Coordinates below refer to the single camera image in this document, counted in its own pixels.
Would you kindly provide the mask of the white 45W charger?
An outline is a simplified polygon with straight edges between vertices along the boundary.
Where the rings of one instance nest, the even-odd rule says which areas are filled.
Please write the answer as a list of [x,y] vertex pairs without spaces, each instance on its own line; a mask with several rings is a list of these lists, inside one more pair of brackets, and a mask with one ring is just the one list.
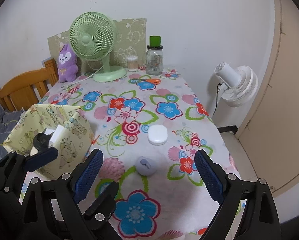
[[49,140],[49,147],[52,147],[57,141],[58,139],[61,137],[62,132],[64,130],[64,126],[62,125],[58,125],[57,128],[55,129],[55,132],[52,133],[50,136],[50,140]]

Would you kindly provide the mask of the orange handled scissors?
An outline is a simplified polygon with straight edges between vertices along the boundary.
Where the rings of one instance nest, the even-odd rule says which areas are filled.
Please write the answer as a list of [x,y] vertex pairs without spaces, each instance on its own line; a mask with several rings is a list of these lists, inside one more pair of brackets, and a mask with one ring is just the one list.
[[160,79],[139,79],[139,81],[144,81],[148,83],[152,83],[154,85],[159,85],[161,80]]

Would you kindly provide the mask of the yellow patterned storage box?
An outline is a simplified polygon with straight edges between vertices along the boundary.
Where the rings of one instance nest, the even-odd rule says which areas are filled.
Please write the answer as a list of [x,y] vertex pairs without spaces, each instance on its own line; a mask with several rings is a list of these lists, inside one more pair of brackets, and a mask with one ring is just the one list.
[[38,170],[49,179],[70,173],[83,162],[94,139],[85,112],[78,106],[36,104],[23,114],[3,142],[6,150],[30,153],[38,133],[52,132],[47,143],[58,150],[58,157]]

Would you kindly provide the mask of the white oval earbud case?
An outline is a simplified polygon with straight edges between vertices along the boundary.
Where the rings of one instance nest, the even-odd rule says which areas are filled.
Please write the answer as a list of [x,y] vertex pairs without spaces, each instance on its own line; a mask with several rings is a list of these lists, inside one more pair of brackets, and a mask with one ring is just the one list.
[[148,141],[152,145],[163,145],[167,142],[168,131],[164,125],[152,125],[148,129]]

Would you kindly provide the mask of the glass mason jar mug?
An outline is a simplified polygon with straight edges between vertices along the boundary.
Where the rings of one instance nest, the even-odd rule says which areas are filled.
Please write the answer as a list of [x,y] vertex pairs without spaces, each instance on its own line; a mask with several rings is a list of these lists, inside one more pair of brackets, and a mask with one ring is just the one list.
[[161,75],[163,71],[163,46],[153,47],[148,45],[146,52],[146,73],[149,75]]

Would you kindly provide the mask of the cotton swab container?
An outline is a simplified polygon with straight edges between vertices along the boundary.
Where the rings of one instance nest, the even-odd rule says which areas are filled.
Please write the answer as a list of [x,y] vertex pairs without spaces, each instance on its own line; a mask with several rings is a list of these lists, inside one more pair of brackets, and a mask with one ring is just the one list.
[[136,72],[139,67],[138,57],[137,56],[128,56],[127,57],[127,68],[129,72]]

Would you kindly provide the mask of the lavender round tape measure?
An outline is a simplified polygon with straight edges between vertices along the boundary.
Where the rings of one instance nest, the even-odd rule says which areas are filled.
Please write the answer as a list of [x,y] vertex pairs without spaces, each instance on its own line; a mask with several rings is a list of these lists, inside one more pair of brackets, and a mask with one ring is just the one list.
[[135,163],[136,171],[142,176],[152,176],[157,171],[157,164],[153,159],[139,157]]

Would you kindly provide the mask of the black round lens cap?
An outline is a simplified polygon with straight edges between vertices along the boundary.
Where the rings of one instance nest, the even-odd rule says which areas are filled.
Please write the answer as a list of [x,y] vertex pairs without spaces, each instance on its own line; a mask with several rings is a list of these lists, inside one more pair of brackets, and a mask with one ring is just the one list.
[[38,153],[45,152],[49,148],[50,139],[50,134],[38,133],[33,139],[33,147]]

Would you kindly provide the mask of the purple plush bunny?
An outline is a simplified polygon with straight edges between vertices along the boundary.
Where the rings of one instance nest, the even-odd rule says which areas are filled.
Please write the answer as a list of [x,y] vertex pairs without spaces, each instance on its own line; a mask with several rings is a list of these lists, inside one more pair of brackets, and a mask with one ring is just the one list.
[[58,56],[58,76],[61,83],[72,82],[78,73],[77,55],[71,46],[66,43]]

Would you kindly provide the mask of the white standing fan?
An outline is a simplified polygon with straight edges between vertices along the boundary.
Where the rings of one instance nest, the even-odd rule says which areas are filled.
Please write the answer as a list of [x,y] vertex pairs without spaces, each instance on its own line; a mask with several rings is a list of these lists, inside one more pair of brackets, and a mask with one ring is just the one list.
[[221,62],[214,74],[220,80],[220,98],[230,107],[247,103],[257,91],[258,77],[249,66],[232,68],[228,63]]

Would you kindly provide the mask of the floral tablecloth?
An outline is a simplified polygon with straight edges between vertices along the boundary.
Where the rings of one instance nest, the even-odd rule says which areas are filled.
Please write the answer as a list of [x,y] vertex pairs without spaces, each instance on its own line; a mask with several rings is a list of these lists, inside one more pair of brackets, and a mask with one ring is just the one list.
[[[205,232],[218,203],[196,169],[194,154],[204,150],[228,173],[237,168],[211,117],[176,70],[159,76],[138,71],[105,83],[82,75],[72,83],[57,83],[40,103],[81,107],[94,133],[87,152],[103,152],[102,168],[81,208],[116,181],[120,190],[110,222],[123,239],[173,239]],[[165,144],[148,141],[152,125],[167,128]],[[136,171],[139,157],[156,162],[152,176]]]

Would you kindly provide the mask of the beige door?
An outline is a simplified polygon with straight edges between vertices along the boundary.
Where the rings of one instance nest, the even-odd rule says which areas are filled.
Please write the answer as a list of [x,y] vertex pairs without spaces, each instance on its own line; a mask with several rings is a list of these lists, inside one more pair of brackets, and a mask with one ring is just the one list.
[[278,197],[299,183],[299,9],[292,0],[274,5],[267,70],[236,136],[256,175]]

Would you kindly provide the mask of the green desk fan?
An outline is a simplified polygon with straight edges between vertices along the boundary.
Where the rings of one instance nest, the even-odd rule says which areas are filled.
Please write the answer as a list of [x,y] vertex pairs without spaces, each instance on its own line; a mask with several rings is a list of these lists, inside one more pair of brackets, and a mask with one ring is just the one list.
[[71,24],[69,42],[75,54],[87,62],[102,63],[101,68],[92,75],[95,82],[114,81],[127,73],[124,67],[110,64],[116,33],[113,20],[99,12],[83,13]]

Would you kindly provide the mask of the white square charger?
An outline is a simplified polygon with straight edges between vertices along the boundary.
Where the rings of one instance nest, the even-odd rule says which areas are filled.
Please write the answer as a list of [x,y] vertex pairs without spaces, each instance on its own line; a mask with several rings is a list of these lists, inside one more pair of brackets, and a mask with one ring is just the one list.
[[51,135],[52,133],[55,132],[55,129],[51,129],[51,128],[46,128],[44,131],[44,134],[46,135]]

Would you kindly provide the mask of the wooden chair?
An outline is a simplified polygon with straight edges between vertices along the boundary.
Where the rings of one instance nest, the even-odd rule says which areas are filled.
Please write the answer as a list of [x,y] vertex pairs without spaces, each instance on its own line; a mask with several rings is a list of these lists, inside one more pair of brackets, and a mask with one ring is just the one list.
[[49,91],[47,85],[54,86],[58,80],[55,59],[46,60],[43,68],[22,73],[0,88],[0,105],[10,112],[28,110]]

